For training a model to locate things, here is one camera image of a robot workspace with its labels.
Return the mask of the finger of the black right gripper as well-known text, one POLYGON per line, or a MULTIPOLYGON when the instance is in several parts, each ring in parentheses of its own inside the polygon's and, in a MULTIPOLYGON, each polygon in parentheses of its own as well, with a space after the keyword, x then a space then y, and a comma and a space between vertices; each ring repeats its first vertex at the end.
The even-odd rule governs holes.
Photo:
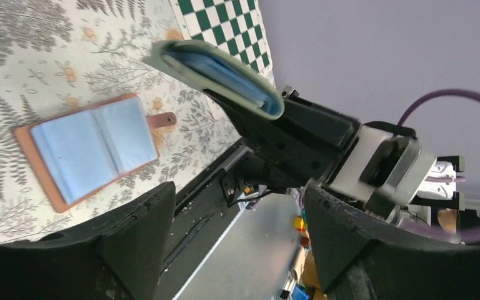
POLYGON ((358 142, 357 119, 300 97, 285 99, 283 115, 270 121, 215 92, 206 94, 252 150, 237 169, 249 184, 298 188, 313 179, 328 186, 358 142))

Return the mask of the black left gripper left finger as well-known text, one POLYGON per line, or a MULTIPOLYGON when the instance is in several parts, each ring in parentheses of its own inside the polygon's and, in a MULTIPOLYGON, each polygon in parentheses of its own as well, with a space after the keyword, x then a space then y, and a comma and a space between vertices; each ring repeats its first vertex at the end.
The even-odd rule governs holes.
POLYGON ((175 195, 164 182, 39 241, 0 244, 0 299, 153 299, 175 195))

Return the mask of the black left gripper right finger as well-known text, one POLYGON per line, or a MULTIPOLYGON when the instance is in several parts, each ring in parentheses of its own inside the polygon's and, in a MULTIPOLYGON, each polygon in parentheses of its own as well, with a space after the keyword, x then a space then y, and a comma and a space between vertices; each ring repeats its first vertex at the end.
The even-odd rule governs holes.
POLYGON ((480 299, 480 244, 399 229, 316 186, 304 195, 321 290, 331 299, 480 299))

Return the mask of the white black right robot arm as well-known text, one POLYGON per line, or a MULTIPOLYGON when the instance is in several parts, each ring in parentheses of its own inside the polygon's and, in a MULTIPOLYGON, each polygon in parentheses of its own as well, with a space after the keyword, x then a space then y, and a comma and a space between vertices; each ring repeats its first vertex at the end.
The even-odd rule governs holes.
POLYGON ((245 144, 264 162, 263 184, 315 184, 388 213, 393 206, 428 206, 458 199, 459 157, 438 157, 418 143, 415 130, 357 119, 284 91, 275 102, 239 103, 216 92, 245 144))

